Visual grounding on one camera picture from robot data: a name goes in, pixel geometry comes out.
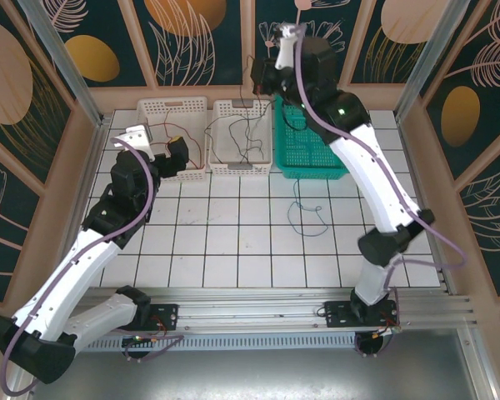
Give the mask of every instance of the black bracket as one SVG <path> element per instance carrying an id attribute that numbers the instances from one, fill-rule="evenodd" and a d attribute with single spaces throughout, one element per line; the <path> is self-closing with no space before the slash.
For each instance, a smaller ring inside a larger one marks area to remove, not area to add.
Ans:
<path id="1" fill-rule="evenodd" d="M 124 327 L 120 327 L 125 331 L 130 332 L 157 332 L 160 329 L 158 326 L 158 318 L 163 326 L 168 331 L 175 331 L 178 325 L 178 305 L 177 304 L 150 304 L 150 314 L 144 324 L 137 321 L 132 321 Z"/>
<path id="2" fill-rule="evenodd" d="M 350 308 L 350 300 L 341 302 L 325 302 L 324 317 L 328 328 L 359 328 L 359 327 L 381 327 L 387 325 L 386 318 L 394 323 L 397 322 L 397 304 L 394 300 L 382 300 L 377 304 L 377 309 L 369 312 L 364 323 Z"/>

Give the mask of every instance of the green plastic basket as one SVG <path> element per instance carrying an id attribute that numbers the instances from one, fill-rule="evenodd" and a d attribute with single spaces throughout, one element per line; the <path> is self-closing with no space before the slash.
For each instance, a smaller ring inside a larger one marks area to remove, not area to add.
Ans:
<path id="1" fill-rule="evenodd" d="M 330 147 L 311 129 L 304 129 L 306 119 L 294 106 L 284 106 L 276 97 L 276 164 L 287 179 L 339 179 L 348 170 Z"/>

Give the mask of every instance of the decorative wallpaper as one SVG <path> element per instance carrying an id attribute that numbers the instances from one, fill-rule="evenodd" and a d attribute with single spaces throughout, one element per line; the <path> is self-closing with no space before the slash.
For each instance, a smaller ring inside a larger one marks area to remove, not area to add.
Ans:
<path id="1" fill-rule="evenodd" d="M 448 0 L 376 0 L 351 83 L 405 83 Z"/>
<path id="2" fill-rule="evenodd" d="M 0 302 L 23 249 L 39 197 L 0 163 Z"/>
<path id="3" fill-rule="evenodd" d="M 468 19 L 470 18 L 470 15 L 473 13 L 474 8 L 476 8 L 476 6 L 478 5 L 478 2 L 479 0 L 470 0 L 470 3 L 468 4 L 467 10 L 465 11 L 463 18 L 461 18 L 459 22 L 456 22 L 457 24 L 456 30 L 454 31 L 452 37 L 450 37 L 450 40 L 448 41 L 445 49 L 441 52 L 441 56 L 437 60 L 437 63 L 435 64 L 435 66 L 433 66 L 432 73 L 430 73 L 430 75 L 426 79 L 426 82 L 424 83 L 424 86 L 422 86 L 422 88 L 420 89 L 421 97 L 424 96 L 424 93 L 426 93 L 426 91 L 432 84 L 433 79 L 438 74 L 439 68 L 441 67 L 443 61 L 447 59 L 448 54 L 452 50 L 452 47 L 456 42 L 456 40 L 458 40 L 461 31 L 463 30 L 465 25 L 467 25 Z"/>
<path id="4" fill-rule="evenodd" d="M 146 86 L 118 0 L 41 0 L 90 88 Z"/>
<path id="5" fill-rule="evenodd" d="M 0 6 L 0 143 L 46 181 L 70 109 Z"/>
<path id="6" fill-rule="evenodd" d="M 461 199 L 500 296 L 500 155 L 461 191 Z"/>
<path id="7" fill-rule="evenodd" d="M 326 38 L 341 74 L 360 6 L 357 0 L 256 0 L 256 57 L 278 55 L 274 32 L 281 23 L 306 23 L 307 36 Z"/>
<path id="8" fill-rule="evenodd" d="M 233 0 L 133 0 L 160 86 L 243 83 L 241 9 Z"/>
<path id="9" fill-rule="evenodd" d="M 427 112 L 455 178 L 500 135 L 500 0 L 487 7 Z"/>

